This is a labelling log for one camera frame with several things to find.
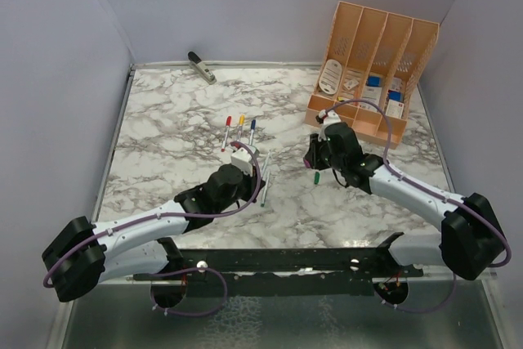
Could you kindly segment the green-tipped white pen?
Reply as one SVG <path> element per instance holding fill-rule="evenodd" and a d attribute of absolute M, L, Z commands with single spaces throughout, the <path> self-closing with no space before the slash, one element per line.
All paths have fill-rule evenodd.
<path fill-rule="evenodd" d="M 265 185 L 262 190 L 262 197 L 261 197 L 261 207 L 266 206 L 266 197 L 268 194 L 269 184 L 270 184 L 270 169 L 266 170 L 266 174 L 264 176 Z"/>

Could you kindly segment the red-tipped white pen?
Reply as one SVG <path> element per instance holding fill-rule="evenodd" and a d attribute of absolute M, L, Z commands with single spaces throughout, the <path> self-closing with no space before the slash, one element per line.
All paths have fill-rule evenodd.
<path fill-rule="evenodd" d="M 223 141 L 221 143 L 221 152 L 224 152 L 226 150 L 229 134 L 230 134 L 230 122 L 228 122 L 226 124 L 225 134 L 224 134 L 224 137 L 223 137 Z"/>

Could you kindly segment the orange-tipped white pen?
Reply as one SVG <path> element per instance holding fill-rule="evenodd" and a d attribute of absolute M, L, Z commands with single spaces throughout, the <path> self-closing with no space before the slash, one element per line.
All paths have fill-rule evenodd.
<path fill-rule="evenodd" d="M 241 142 L 243 128 L 244 128 L 244 126 L 242 124 L 239 124 L 238 127 L 237 127 L 236 135 L 235 135 L 235 141 L 232 144 L 232 146 L 234 148 L 236 148 L 236 149 L 239 148 L 239 143 Z"/>

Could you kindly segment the magenta-tipped white pen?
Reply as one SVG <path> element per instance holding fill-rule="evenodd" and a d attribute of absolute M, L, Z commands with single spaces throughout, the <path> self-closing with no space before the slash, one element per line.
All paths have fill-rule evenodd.
<path fill-rule="evenodd" d="M 271 151 L 269 150 L 267 152 L 267 155 L 264 159 L 264 162 L 263 162 L 263 165 L 262 165 L 262 168 L 261 168 L 261 174 L 264 175 L 266 173 L 266 170 L 268 168 L 268 165 L 269 165 L 269 162 L 270 162 L 270 157 L 271 157 Z"/>

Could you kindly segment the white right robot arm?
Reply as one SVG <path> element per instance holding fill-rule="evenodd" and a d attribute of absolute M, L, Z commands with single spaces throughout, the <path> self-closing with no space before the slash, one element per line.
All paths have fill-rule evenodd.
<path fill-rule="evenodd" d="M 309 136 L 307 168 L 331 170 L 338 183 L 388 199 L 437 229 L 435 235 L 400 235 L 375 257 L 377 270 L 393 276 L 406 265 L 446 266 L 474 280 L 511 258 L 507 239 L 483 195 L 448 193 L 404 174 L 387 159 L 365 153 L 345 123 L 325 125 Z"/>

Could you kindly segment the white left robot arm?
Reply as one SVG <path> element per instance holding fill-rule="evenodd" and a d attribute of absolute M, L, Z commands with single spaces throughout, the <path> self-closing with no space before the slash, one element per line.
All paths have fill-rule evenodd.
<path fill-rule="evenodd" d="M 265 185 L 261 174 L 257 165 L 245 173 L 224 164 L 203 184 L 147 212 L 113 222 L 72 219 L 42 252 L 47 268 L 44 288 L 54 289 L 60 302 L 69 302 L 105 280 L 124 275 L 175 277 L 180 258 L 162 251 L 146 262 L 148 250 L 163 250 L 159 242 L 163 238 L 184 235 L 243 211 Z"/>

